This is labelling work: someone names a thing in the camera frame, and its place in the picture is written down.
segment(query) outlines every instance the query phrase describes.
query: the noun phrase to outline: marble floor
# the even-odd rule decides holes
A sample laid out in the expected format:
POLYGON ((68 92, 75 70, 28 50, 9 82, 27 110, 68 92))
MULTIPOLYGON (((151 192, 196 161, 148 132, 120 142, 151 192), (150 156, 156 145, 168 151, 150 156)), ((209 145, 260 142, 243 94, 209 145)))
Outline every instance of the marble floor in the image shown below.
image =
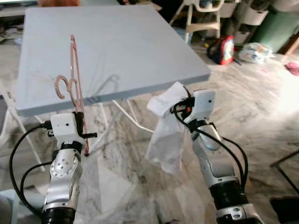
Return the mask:
MULTIPOLYGON (((197 46, 194 50, 213 74, 208 82, 187 87, 189 90, 213 88, 217 91, 211 121, 221 135, 238 142, 247 153, 248 198, 266 223, 278 223, 269 199, 294 196, 296 193, 269 165, 298 150, 299 78, 288 72, 284 64, 299 62, 299 54, 277 55, 263 65, 242 62, 241 66, 236 63, 220 66, 207 59, 197 46)), ((0 78, 12 96, 16 90, 19 55, 16 46, 0 46, 0 78)), ((132 99, 140 123, 151 129, 155 128, 157 117, 146 109, 146 104, 158 93, 132 99)), ((105 111, 111 117, 117 108, 107 104, 105 111)), ((41 115, 42 119, 49 117, 50 114, 41 115)), ((104 131, 98 105, 88 107, 86 117, 91 131, 104 131)), ((36 123, 33 118, 22 119, 26 128, 36 123)), ((9 140, 0 147, 0 190, 12 188, 8 159, 21 135, 14 121, 10 121, 8 132, 9 140)), ((48 138, 45 131, 32 133, 32 138, 41 159, 49 161, 55 140, 48 138)), ((190 139, 185 141, 182 170, 176 176, 164 173, 145 160, 149 140, 149 133, 138 130, 121 116, 97 150, 89 157, 83 157, 84 171, 80 180, 76 224, 216 223, 213 200, 199 171, 190 139)), ((24 169, 36 164, 26 142, 17 152, 14 164, 18 180, 24 169)), ((298 157, 282 167, 298 183, 298 157)), ((48 171, 36 171, 29 176, 26 186, 34 184, 38 191, 44 193, 48 181, 48 171)), ((26 210, 21 212, 19 218, 19 223, 38 223, 26 210)))

